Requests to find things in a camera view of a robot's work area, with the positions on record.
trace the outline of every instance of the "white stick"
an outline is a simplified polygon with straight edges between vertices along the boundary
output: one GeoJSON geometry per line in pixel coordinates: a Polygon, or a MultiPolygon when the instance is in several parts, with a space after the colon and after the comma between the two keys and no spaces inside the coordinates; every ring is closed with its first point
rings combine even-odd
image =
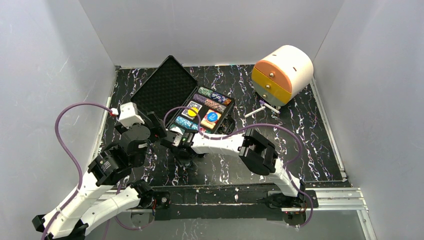
{"type": "Polygon", "coordinates": [[[272,111],[276,112],[277,114],[280,114],[280,111],[278,111],[277,109],[273,108],[268,103],[264,102],[263,105],[266,106],[267,108],[271,109],[272,111]]]}
{"type": "Polygon", "coordinates": [[[266,106],[262,106],[262,107],[260,107],[260,108],[258,108],[258,109],[256,109],[256,110],[254,110],[254,111],[252,111],[252,112],[250,112],[250,113],[248,113],[248,114],[244,115],[244,117],[245,117],[245,118],[250,117],[250,116],[252,116],[253,114],[255,114],[255,113],[257,113],[257,112],[264,110],[265,108],[266,108],[266,106]]]}

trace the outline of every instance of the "blue poker chip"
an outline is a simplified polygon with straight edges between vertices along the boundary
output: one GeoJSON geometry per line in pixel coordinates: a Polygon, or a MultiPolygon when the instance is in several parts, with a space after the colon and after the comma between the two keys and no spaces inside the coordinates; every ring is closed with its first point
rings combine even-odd
{"type": "Polygon", "coordinates": [[[214,123],[214,122],[218,121],[218,114],[216,112],[210,112],[210,113],[207,114],[206,118],[209,122],[214,123]]]}

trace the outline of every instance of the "yellow poker chip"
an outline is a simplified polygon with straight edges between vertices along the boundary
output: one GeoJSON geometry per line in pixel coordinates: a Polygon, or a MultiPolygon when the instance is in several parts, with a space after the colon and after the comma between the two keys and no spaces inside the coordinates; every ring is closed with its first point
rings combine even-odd
{"type": "Polygon", "coordinates": [[[192,108],[190,108],[190,110],[188,110],[188,115],[190,117],[195,117],[196,113],[198,113],[198,112],[199,112],[199,110],[196,107],[192,107],[192,108]]]}

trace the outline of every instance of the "poker chip case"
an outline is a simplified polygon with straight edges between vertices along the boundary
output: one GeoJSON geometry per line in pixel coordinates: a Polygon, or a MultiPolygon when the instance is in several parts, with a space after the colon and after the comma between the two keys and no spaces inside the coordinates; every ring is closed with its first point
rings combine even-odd
{"type": "Polygon", "coordinates": [[[200,124],[201,130],[207,133],[229,134],[235,128],[235,121],[231,116],[235,100],[199,85],[198,81],[172,55],[168,56],[142,83],[131,97],[131,102],[137,104],[138,110],[144,114],[155,112],[160,119],[163,119],[172,108],[193,105],[193,102],[201,105],[198,107],[200,121],[206,119],[206,115],[211,110],[219,116],[214,124],[210,122],[203,124],[197,117],[191,119],[187,111],[183,114],[183,109],[176,110],[168,115],[166,121],[164,119],[167,129],[177,126],[184,131],[190,128],[197,129],[197,125],[200,124]],[[184,125],[188,121],[192,123],[191,126],[184,125]]]}

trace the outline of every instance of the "poker chip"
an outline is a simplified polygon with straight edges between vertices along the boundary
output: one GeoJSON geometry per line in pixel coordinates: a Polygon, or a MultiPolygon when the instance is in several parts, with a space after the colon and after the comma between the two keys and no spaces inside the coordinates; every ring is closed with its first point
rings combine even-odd
{"type": "Polygon", "coordinates": [[[218,114],[216,112],[210,112],[207,114],[206,119],[211,123],[215,123],[218,121],[218,114]]]}
{"type": "Polygon", "coordinates": [[[190,117],[195,117],[196,113],[198,113],[198,112],[199,112],[199,110],[196,107],[192,107],[192,108],[190,108],[190,110],[188,110],[188,115],[190,117]]]}

